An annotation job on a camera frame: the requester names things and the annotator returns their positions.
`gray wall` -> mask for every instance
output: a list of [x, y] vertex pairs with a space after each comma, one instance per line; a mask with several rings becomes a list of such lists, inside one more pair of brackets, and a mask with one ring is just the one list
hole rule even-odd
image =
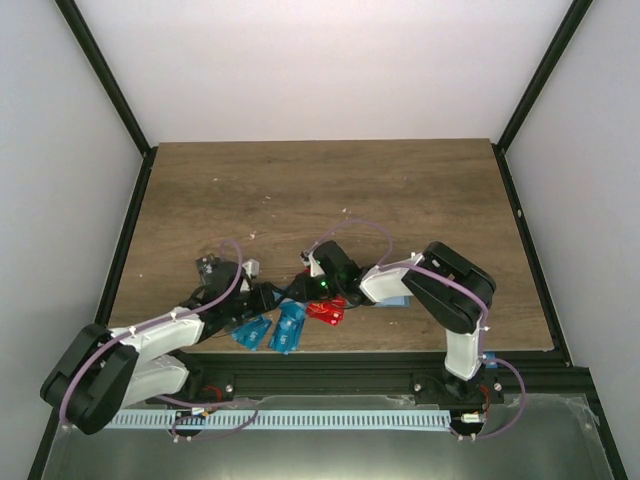
[[78, 0], [152, 143], [497, 140], [569, 0]]
[[594, 2], [508, 152], [577, 364], [640, 478], [640, 3]]
[[0, 7], [0, 477], [26, 478], [40, 384], [90, 323], [140, 157], [53, 1]]

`brown wood surface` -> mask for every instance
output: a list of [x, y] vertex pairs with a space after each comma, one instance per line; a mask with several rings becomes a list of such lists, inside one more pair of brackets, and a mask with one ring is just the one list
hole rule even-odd
[[[245, 258], [260, 261], [258, 280], [285, 285], [302, 269], [299, 252], [346, 218], [387, 227], [392, 260], [439, 240], [490, 273], [498, 290], [488, 348], [552, 348], [483, 139], [163, 144], [110, 325], [140, 322], [186, 299], [198, 285], [194, 259], [217, 253], [227, 237], [241, 243]], [[364, 226], [334, 238], [359, 263], [377, 261], [386, 249], [384, 238]], [[269, 338], [261, 351], [269, 351]], [[302, 351], [444, 348], [444, 330], [415, 300], [409, 308], [348, 311], [337, 327], [308, 319], [300, 345]], [[230, 337], [191, 350], [247, 352]]]

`black corner post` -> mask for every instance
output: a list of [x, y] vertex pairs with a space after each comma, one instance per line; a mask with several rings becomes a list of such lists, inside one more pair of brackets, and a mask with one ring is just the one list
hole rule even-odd
[[107, 61], [104, 59], [98, 44], [84, 21], [78, 5], [76, 5], [74, 0], [56, 0], [56, 4], [69, 24], [87, 60], [91, 63], [100, 83], [102, 83], [107, 95], [109, 95], [113, 106], [116, 108], [118, 115], [120, 115], [122, 122], [129, 131], [129, 135], [131, 135], [133, 142], [136, 144], [136, 147], [138, 147], [140, 154], [143, 157], [147, 157], [151, 154], [149, 142], [147, 142], [144, 133], [142, 133], [142, 129], [140, 125], [138, 125], [138, 121], [133, 115], [127, 100], [124, 98], [118, 82], [116, 82], [109, 65], [107, 65]]
[[551, 40], [549, 44], [549, 48], [547, 48], [544, 57], [542, 57], [540, 65], [538, 65], [524, 95], [520, 99], [520, 103], [518, 103], [515, 112], [513, 112], [507, 127], [504, 129], [498, 141], [498, 149], [502, 153], [505, 153], [511, 146], [513, 139], [527, 118], [531, 107], [533, 107], [542, 88], [551, 76], [551, 72], [553, 72], [558, 60], [560, 60], [564, 50], [567, 48], [567, 45], [569, 45], [573, 34], [578, 29], [578, 25], [580, 25], [587, 10], [589, 10], [592, 1], [593, 0], [573, 0], [571, 3], [560, 27], [558, 27], [553, 40]]

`robotic arm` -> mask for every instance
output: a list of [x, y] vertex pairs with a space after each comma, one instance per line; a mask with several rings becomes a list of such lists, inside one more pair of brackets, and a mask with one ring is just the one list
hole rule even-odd
[[[326, 241], [301, 258], [308, 268], [284, 290], [270, 282], [254, 282], [259, 273], [255, 260], [241, 265], [240, 281], [231, 291], [237, 263], [212, 255], [197, 260], [202, 285], [169, 312], [166, 321], [83, 328], [44, 382], [41, 397], [60, 410], [66, 396], [66, 417], [86, 434], [101, 430], [119, 409], [139, 401], [179, 391], [192, 397], [199, 388], [197, 372], [179, 349], [222, 329], [234, 330], [274, 310], [285, 298], [306, 303], [342, 296], [353, 306], [366, 306], [390, 297], [415, 296], [446, 329], [445, 369], [458, 382], [452, 393], [476, 377], [483, 321], [496, 285], [449, 247], [435, 242], [402, 262], [359, 267], [336, 242]], [[225, 294], [223, 301], [202, 310]], [[89, 365], [69, 396], [78, 371], [107, 343], [113, 347]]]

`red packet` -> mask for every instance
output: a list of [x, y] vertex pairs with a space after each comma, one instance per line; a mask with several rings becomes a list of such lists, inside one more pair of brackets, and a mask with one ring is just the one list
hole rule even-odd
[[334, 298], [326, 302], [309, 302], [307, 305], [307, 315], [318, 320], [322, 320], [329, 325], [336, 326], [344, 318], [344, 307], [347, 301], [342, 298]]

